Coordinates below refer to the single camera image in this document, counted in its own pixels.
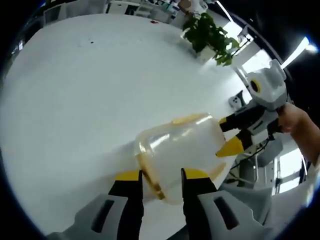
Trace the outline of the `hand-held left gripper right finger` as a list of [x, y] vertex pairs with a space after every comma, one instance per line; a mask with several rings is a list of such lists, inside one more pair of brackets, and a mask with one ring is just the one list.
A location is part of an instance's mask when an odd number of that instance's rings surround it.
[[253, 211], [225, 190], [217, 190], [209, 175], [182, 168], [183, 214], [191, 240], [262, 240], [265, 227]]

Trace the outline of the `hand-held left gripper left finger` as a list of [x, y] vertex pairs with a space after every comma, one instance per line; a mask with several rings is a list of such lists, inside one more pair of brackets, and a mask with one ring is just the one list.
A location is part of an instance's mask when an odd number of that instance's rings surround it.
[[108, 194], [101, 194], [75, 214], [74, 223], [48, 240], [137, 240], [143, 206], [143, 172], [119, 174]]

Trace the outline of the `person's right hand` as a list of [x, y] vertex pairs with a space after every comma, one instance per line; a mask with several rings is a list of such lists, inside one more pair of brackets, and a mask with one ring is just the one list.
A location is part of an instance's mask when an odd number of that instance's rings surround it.
[[278, 110], [278, 125], [282, 132], [292, 137], [308, 133], [314, 127], [314, 123], [304, 110], [288, 102]]

